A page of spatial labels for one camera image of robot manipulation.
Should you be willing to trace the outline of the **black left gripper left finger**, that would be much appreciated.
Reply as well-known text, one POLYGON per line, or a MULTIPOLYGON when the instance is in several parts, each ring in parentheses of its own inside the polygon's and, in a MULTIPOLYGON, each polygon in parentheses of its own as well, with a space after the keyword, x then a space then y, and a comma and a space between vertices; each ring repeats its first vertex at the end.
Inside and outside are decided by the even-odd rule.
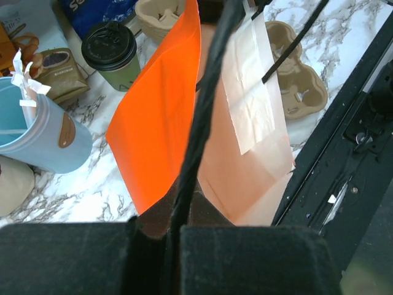
POLYGON ((131 294, 128 222, 1 228, 1 294, 131 294))

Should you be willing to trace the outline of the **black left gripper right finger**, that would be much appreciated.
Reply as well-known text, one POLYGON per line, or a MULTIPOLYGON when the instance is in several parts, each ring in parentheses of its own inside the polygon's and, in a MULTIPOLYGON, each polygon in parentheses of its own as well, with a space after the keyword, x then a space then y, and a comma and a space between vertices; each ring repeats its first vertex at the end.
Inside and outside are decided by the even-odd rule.
POLYGON ((340 294, 325 240, 302 227, 183 227, 181 294, 340 294))

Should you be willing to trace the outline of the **orange paper gift bag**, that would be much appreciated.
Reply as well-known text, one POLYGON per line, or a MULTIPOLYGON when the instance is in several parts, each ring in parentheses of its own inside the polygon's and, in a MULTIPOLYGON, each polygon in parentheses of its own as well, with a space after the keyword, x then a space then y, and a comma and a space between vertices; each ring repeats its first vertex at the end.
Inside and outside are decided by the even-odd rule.
POLYGON ((142 232, 270 226, 294 163, 265 20, 187 1, 117 107, 107 142, 142 232))

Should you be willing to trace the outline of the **single brown cup carrier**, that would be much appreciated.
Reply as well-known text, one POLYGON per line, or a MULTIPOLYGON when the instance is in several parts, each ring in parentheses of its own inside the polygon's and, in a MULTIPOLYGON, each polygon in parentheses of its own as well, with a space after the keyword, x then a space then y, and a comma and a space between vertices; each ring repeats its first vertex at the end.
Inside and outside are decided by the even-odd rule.
MULTIPOLYGON (((284 53, 297 37, 293 28, 280 21, 266 22, 274 61, 284 53)), ((328 102, 325 84, 315 70, 302 63, 299 44, 277 69, 284 115, 295 120, 321 111, 328 102)))

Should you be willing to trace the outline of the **green paper coffee cup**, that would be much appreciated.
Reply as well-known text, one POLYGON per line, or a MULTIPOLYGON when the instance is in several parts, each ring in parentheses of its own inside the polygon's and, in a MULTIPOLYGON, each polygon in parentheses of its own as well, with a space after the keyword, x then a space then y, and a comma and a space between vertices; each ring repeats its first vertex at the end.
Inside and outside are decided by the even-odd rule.
POLYGON ((137 56, 123 66, 113 71, 98 71, 100 75, 117 91, 127 92, 141 72, 137 56))

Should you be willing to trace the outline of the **black plastic cup lid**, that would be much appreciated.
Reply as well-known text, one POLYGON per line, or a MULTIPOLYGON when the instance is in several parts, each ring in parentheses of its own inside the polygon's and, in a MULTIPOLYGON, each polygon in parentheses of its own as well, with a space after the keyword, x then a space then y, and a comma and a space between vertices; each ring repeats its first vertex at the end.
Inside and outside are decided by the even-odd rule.
POLYGON ((98 71, 114 71, 136 55, 136 39, 125 25, 108 21, 94 25, 82 39, 82 56, 98 71))

